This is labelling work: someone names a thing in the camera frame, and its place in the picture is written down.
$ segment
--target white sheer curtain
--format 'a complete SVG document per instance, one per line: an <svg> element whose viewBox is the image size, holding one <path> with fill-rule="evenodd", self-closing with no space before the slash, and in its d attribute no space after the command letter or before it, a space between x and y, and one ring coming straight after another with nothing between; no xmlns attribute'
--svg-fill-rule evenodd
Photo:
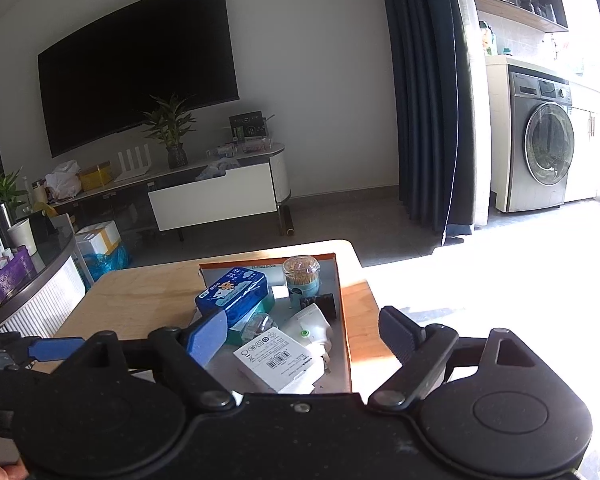
<svg viewBox="0 0 600 480"><path fill-rule="evenodd" d="M469 55L475 135L475 225L487 225L491 189L491 117L487 69L474 0L458 0Z"/></svg>

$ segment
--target purple basket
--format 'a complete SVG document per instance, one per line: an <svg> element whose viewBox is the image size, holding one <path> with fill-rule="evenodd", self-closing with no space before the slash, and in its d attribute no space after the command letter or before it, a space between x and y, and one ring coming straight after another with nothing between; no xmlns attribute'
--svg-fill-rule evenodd
<svg viewBox="0 0 600 480"><path fill-rule="evenodd" d="M18 247L13 260L0 269L0 304L11 294L28 274L35 274L29 252L25 246Z"/></svg>

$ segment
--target blue box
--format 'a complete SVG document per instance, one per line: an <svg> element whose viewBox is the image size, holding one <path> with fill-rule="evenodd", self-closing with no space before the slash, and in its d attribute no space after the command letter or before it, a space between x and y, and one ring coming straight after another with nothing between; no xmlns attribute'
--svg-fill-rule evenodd
<svg viewBox="0 0 600 480"><path fill-rule="evenodd" d="M267 292L267 277L263 273L234 267L199 294L196 305L203 315L212 308L222 308L226 312L227 324L232 327L263 300Z"/></svg>

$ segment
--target washing machine door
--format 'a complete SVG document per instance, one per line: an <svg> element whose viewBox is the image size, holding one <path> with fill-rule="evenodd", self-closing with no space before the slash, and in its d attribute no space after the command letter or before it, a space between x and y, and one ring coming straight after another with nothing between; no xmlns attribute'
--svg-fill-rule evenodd
<svg viewBox="0 0 600 480"><path fill-rule="evenodd" d="M543 186L558 184L573 160L573 126L560 105L543 103L533 111L525 131L525 160Z"/></svg>

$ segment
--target tile floor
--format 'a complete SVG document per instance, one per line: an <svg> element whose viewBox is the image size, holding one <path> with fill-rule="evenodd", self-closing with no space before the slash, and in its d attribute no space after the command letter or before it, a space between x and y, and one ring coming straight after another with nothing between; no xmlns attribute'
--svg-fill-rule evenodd
<svg viewBox="0 0 600 480"><path fill-rule="evenodd" d="M503 326L522 338L587 403L594 439L581 472L600 480L600 202L526 214L493 211L487 227L439 247L409 221L395 189L362 200L292 204L294 237L261 215L145 240L135 266L344 238L353 244L378 305L464 336Z"/></svg>

